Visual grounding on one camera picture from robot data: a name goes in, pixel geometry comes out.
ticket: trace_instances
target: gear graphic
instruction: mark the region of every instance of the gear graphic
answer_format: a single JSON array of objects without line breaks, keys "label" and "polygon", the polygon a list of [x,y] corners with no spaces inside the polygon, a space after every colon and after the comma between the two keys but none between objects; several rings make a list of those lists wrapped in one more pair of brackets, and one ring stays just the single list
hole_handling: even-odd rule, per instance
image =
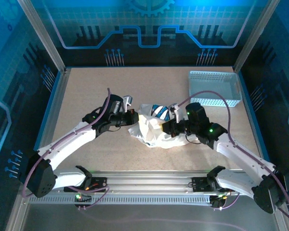
[{"label": "gear graphic", "polygon": [[0,14],[6,22],[15,20],[18,16],[17,0],[0,0]]},{"label": "gear graphic", "polygon": [[131,10],[140,13],[141,16],[157,16],[158,13],[164,13],[174,4],[174,0],[125,0]]}]

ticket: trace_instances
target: beige work surface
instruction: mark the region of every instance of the beige work surface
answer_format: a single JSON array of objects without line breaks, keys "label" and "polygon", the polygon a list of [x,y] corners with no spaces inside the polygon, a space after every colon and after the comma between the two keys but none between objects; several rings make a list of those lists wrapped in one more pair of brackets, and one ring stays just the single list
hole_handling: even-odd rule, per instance
[{"label": "beige work surface", "polygon": [[[231,67],[72,68],[53,140],[69,132],[87,113],[102,106],[107,87],[113,94],[131,95],[131,108],[136,110],[142,103],[182,102],[188,97],[188,73],[192,70],[232,72]],[[226,108],[205,109],[210,121],[227,127]],[[231,117],[232,136],[258,154],[243,102],[231,108]],[[82,165],[88,170],[211,170],[221,165],[239,169],[206,145],[148,148],[132,138],[128,128],[102,134],[79,148],[59,168]]]}]

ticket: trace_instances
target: crumpled plastic bag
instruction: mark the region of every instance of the crumpled plastic bag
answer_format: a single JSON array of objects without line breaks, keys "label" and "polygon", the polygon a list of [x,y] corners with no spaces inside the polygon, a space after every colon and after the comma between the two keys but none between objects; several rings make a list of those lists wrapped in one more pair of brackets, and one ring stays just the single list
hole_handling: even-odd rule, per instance
[{"label": "crumpled plastic bag", "polygon": [[[164,149],[188,144],[185,134],[176,137],[162,131],[162,124],[174,118],[166,106],[157,104],[141,104],[138,111],[139,122],[128,131],[149,148],[161,147]],[[188,136],[189,141],[197,140],[195,135]]]}]

